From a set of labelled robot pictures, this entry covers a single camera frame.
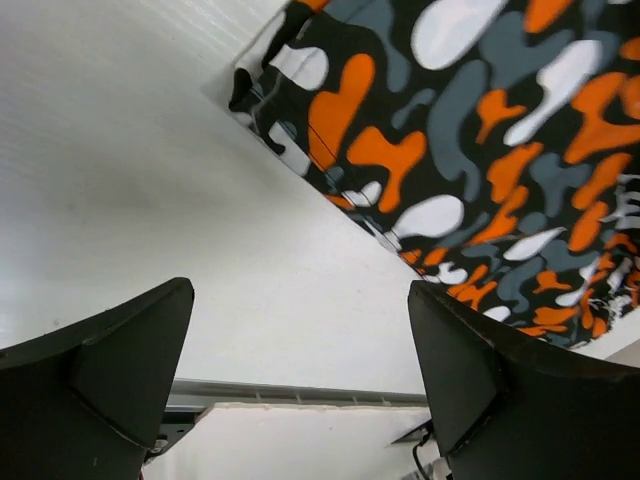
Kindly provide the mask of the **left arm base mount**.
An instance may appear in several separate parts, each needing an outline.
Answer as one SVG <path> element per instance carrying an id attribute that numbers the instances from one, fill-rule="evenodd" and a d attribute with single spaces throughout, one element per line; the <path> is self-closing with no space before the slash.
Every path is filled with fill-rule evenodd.
<path id="1" fill-rule="evenodd" d="M 440 454 L 436 442 L 432 420 L 404 433 L 389 444 L 390 448 L 402 449 L 405 457 L 411 461 L 411 469 L 401 479 L 450 480 L 453 473 L 447 460 Z"/>

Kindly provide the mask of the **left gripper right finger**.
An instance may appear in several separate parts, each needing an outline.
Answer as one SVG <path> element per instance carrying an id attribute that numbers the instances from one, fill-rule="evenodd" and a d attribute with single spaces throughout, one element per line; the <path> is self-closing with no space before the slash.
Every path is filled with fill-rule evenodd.
<path id="1" fill-rule="evenodd" d="M 433 433 L 457 479 L 635 479 L 639 371 L 528 336 L 411 284 Z"/>

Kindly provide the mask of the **orange camouflage shorts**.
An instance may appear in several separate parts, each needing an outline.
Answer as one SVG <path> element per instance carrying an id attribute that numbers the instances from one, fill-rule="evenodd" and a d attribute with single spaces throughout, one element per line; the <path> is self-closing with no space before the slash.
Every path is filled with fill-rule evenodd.
<path id="1" fill-rule="evenodd" d="M 639 307 L 635 1 L 290 1 L 228 108 L 489 318 L 576 348 Z"/>

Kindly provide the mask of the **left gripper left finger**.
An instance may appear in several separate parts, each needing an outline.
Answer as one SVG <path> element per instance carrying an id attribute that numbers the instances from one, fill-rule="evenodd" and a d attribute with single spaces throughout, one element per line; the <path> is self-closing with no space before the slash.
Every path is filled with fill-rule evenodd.
<path id="1" fill-rule="evenodd" d="M 155 446 L 194 305 L 173 278 L 1 352 L 4 479 L 136 479 Z"/>

